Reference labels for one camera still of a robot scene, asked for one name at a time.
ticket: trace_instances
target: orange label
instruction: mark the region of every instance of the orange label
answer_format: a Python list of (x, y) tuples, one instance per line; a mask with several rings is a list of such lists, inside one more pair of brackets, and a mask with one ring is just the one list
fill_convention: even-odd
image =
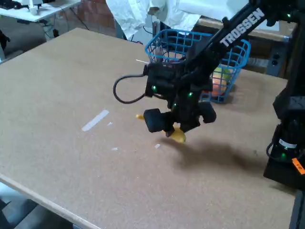
[(296, 169), (300, 172), (300, 174), (302, 174), (302, 175), (305, 174), (305, 169), (303, 168), (303, 166), (300, 164), (300, 162), (296, 158), (292, 159), (292, 163), (294, 164)]

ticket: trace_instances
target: wire basket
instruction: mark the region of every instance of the wire basket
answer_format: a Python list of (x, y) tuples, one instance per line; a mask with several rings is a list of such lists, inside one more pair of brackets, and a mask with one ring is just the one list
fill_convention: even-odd
[[(200, 41), (209, 41), (211, 34), (183, 30), (162, 30), (146, 45), (150, 62), (175, 62), (186, 56), (188, 49)], [(242, 67), (247, 64), (251, 45), (241, 40), (222, 58), (212, 73), (213, 91), (203, 91), (201, 100), (223, 103)]]

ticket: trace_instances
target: yellow object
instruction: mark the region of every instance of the yellow object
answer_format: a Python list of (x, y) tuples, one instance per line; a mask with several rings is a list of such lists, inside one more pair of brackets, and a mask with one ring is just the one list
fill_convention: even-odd
[[(144, 120), (144, 117), (141, 114), (137, 114), (135, 117), (138, 119)], [(184, 132), (178, 126), (174, 126), (174, 129), (175, 129), (175, 131), (172, 133), (170, 138), (179, 143), (185, 142), (186, 136), (185, 136)]]
[(135, 117), (138, 118), (138, 119), (144, 120), (144, 117), (141, 114), (137, 114)]

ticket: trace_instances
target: cable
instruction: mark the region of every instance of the cable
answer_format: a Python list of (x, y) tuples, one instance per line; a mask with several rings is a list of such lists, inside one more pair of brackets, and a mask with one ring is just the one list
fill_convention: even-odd
[(50, 39), (53, 38), (53, 37), (50, 37), (49, 34), (47, 34), (47, 32), (44, 32), (44, 34), (46, 34)]
[[(63, 12), (63, 14), (65, 15), (65, 18), (66, 18), (67, 31), (70, 30), (67, 14), (66, 14), (65, 10), (64, 10), (61, 6), (57, 5), (57, 6), (41, 6), (41, 7), (43, 7), (43, 8), (48, 8), (48, 7), (49, 7), (49, 8), (54, 8), (54, 7), (59, 7), (59, 8), (61, 8), (61, 11)], [(56, 19), (56, 15), (54, 15), (54, 23), (53, 23), (53, 24), (54, 24), (54, 26), (53, 26), (54, 29), (55, 29), (55, 19)]]
[(149, 34), (153, 34), (152, 32), (148, 32), (145, 28), (144, 28), (144, 26), (143, 26), (143, 29), (145, 30), (145, 32), (147, 32), (147, 33), (149, 33)]
[(116, 86), (117, 84), (119, 83), (119, 81), (123, 80), (123, 79), (127, 79), (127, 78), (137, 78), (137, 77), (143, 77), (144, 75), (141, 74), (141, 75), (126, 75), (126, 76), (122, 76), (121, 78), (117, 79), (113, 85), (113, 95), (114, 97), (122, 104), (133, 104), (137, 101), (139, 101), (140, 99), (143, 99), (145, 94), (142, 94), (140, 97), (134, 99), (134, 100), (131, 100), (131, 101), (123, 101), (122, 99), (120, 99), (116, 93)]
[(89, 30), (88, 26), (79, 18), (79, 16), (77, 16), (77, 14), (72, 10), (72, 8), (70, 8), (70, 10), (76, 16), (76, 18), (86, 27), (86, 29)]
[(66, 12), (65, 12), (65, 10), (61, 7), (61, 6), (59, 6), (60, 8), (61, 8), (61, 10), (62, 10), (62, 12), (63, 12), (63, 14), (65, 15), (65, 18), (66, 18), (66, 23), (67, 23), (67, 31), (69, 31), (70, 29), (69, 29), (69, 23), (68, 23), (68, 17), (67, 17), (67, 14), (66, 14)]
[[(273, 146), (273, 142), (271, 142), (268, 146), (267, 146), (267, 149), (266, 149), (266, 154), (269, 158), (277, 161), (277, 162), (283, 162), (283, 163), (292, 163), (291, 160), (281, 160), (279, 157), (273, 157), (271, 156), (271, 154), (269, 153), (269, 150), (271, 148), (271, 146)], [(300, 153), (300, 155), (296, 158), (296, 159), (300, 159), (303, 155), (305, 154), (305, 150), (302, 151), (302, 153)]]

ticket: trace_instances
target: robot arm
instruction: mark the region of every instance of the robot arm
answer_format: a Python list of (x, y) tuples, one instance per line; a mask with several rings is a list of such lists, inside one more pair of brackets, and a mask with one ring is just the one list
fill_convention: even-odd
[(159, 94), (167, 100), (169, 112), (158, 109), (146, 110), (144, 119), (150, 132), (173, 132), (173, 123), (187, 132), (200, 125), (199, 116), (205, 123), (216, 119), (216, 113), (208, 103), (199, 103), (202, 90), (213, 89), (211, 74), (225, 56), (261, 22), (267, 19), (272, 26), (279, 19), (291, 20), (297, 1), (252, 0), (233, 18), (223, 19), (224, 27), (207, 43), (198, 42), (187, 52), (186, 58), (176, 63), (151, 63), (144, 69), (148, 76), (145, 95)]
[(186, 57), (180, 61), (153, 62), (146, 65), (143, 75), (140, 75), (148, 76), (142, 97), (156, 96), (164, 99), (170, 111), (161, 113), (159, 109), (146, 110), (144, 119), (150, 132), (163, 130), (166, 136), (174, 132), (175, 122), (180, 123), (183, 132), (200, 126), (200, 116), (203, 117), (204, 123), (214, 122), (216, 113), (212, 105), (209, 102), (198, 102), (201, 92), (212, 91), (210, 76), (220, 60), (229, 49), (264, 20), (267, 20), (268, 26), (273, 26), (278, 20), (293, 21), (298, 24), (299, 30), (295, 45), (296, 60), (291, 76), (286, 88), (273, 103), (281, 123), (276, 127), (272, 141), (267, 147), (269, 161), (264, 176), (305, 190), (305, 177), (292, 163), (294, 159), (305, 165), (305, 159), (302, 157), (305, 154), (304, 0), (250, 0), (233, 18), (223, 19), (224, 27), (208, 42), (201, 41), (192, 46)]

